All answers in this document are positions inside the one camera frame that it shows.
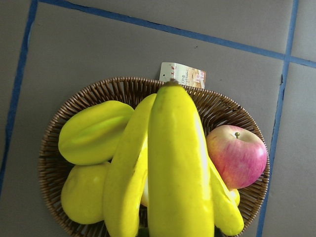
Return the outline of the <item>yellow starfruit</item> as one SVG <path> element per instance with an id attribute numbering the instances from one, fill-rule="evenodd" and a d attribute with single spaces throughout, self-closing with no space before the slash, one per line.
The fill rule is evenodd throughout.
<path id="1" fill-rule="evenodd" d="M 130 105 L 115 100 L 80 111 L 61 129 L 60 154 L 76 165 L 93 165 L 109 160 L 133 113 Z"/>

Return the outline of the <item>paper price tag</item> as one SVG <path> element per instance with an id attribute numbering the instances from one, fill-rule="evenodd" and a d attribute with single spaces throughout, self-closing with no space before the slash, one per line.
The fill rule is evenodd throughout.
<path id="1" fill-rule="evenodd" d="M 181 85 L 205 89 L 206 72 L 179 63 L 162 62 L 159 80 L 175 79 Z"/>

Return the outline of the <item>pink red apple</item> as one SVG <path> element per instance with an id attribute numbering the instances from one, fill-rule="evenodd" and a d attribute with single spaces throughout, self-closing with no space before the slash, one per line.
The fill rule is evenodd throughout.
<path id="1" fill-rule="evenodd" d="M 253 184 L 267 164 L 265 143 L 254 133 L 234 125 L 221 125 L 206 137 L 209 156 L 228 189 Z"/>

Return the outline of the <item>brown wicker basket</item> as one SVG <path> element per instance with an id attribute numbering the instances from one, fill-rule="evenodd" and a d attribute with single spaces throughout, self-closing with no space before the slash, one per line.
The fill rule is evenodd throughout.
<path id="1" fill-rule="evenodd" d="M 162 81 L 138 77 L 119 77 L 93 83 L 70 97 L 56 112 L 44 132 L 39 152 L 39 186 L 45 204 L 56 222 L 71 237 L 107 237 L 105 223 L 83 225 L 64 212 L 60 197 L 73 165 L 58 150 L 59 133 L 72 116 L 90 106 L 117 100 L 136 107 L 146 96 L 156 93 Z M 257 136 L 262 133 L 251 115 L 238 103 L 220 93 L 186 86 L 199 112 L 205 133 L 229 124 L 244 128 Z"/>

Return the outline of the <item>yellow banana lower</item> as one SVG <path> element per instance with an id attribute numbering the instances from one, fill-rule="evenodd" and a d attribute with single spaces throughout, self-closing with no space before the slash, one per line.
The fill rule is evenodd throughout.
<path id="1" fill-rule="evenodd" d="M 158 90 L 150 114 L 150 236 L 214 236 L 208 162 L 197 108 L 187 91 L 171 80 Z"/>

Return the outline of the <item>yellow banana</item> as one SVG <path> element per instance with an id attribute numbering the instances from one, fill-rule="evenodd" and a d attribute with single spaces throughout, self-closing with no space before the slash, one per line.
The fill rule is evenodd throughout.
<path id="1" fill-rule="evenodd" d="M 156 94 L 136 107 L 120 139 L 103 194 L 103 214 L 112 237 L 135 237 L 148 172 L 148 124 Z"/>
<path id="2" fill-rule="evenodd" d="M 187 91 L 171 80 L 158 90 L 150 114 L 150 236 L 214 236 L 208 162 L 197 108 Z"/>

